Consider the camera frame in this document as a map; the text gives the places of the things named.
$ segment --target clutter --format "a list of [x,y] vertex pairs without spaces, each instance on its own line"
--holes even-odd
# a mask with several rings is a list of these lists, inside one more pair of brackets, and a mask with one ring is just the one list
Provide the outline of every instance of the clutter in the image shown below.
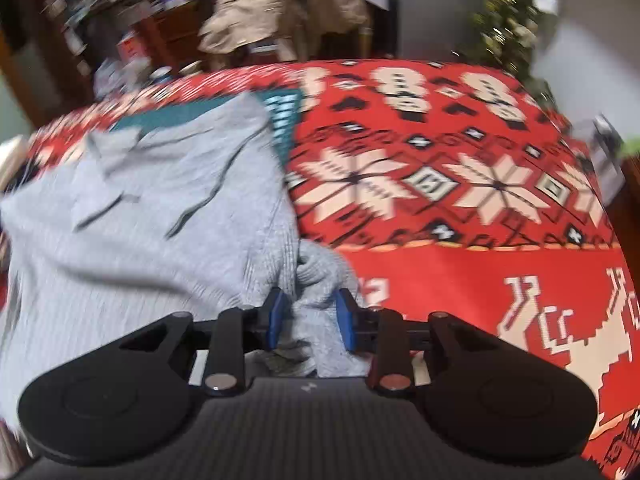
[[74,56],[80,56],[86,49],[84,42],[78,37],[76,32],[72,28],[68,28],[65,31],[66,46],[73,53]]
[[153,67],[148,57],[138,56],[124,66],[127,80],[126,92],[136,92],[148,85]]
[[122,63],[106,59],[94,76],[94,95],[97,101],[115,97],[127,84]]
[[168,83],[173,79],[173,77],[171,76],[171,67],[170,66],[160,67],[158,70],[155,70],[151,74],[149,79],[151,79],[151,82],[153,84]]
[[273,38],[280,61],[305,60],[316,54],[323,34],[367,23],[363,0],[218,0],[200,30],[200,50],[225,57]]
[[147,57],[142,39],[133,31],[129,31],[118,42],[118,53],[123,63],[128,63],[136,57]]

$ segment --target gray knit fabric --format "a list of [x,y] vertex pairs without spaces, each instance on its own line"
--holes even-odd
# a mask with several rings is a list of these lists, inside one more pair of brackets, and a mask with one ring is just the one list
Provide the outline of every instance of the gray knit fabric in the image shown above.
[[196,320],[260,305],[272,286],[296,301],[282,374],[365,374],[344,351],[332,292],[357,282],[344,261],[300,240],[268,114],[242,94],[191,123],[92,132],[75,164],[0,203],[12,242],[0,315],[0,417],[41,373],[168,313]]

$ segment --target silver bolt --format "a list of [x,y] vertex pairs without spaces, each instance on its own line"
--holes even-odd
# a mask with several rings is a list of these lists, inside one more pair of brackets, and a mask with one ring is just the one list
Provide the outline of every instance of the silver bolt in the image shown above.
[[236,386],[238,380],[229,374],[211,374],[204,379],[204,384],[209,390],[224,392]]
[[400,390],[406,390],[411,386],[411,379],[401,374],[389,374],[380,379],[380,386],[385,390],[398,392]]

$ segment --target white wall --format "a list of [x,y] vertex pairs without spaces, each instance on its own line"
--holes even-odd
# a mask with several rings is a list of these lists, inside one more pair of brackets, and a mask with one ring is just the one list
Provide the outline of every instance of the white wall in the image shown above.
[[533,73],[572,122],[602,112],[623,137],[640,136],[640,0],[562,0]]
[[46,113],[59,108],[62,104],[62,96],[58,92],[35,42],[30,41],[18,52],[15,52],[13,60],[41,110]]
[[33,126],[0,72],[0,142],[16,135],[28,135],[32,131]]

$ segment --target red blanket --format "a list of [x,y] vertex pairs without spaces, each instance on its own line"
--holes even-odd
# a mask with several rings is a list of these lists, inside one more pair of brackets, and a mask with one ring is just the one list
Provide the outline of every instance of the red blanket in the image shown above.
[[634,286],[584,146],[514,78],[398,60],[227,70],[69,114],[37,132],[33,154],[55,165],[125,114],[294,86],[305,99],[287,183],[302,234],[350,261],[369,305],[447,310],[583,378],[600,412],[585,457],[611,478],[630,471]]

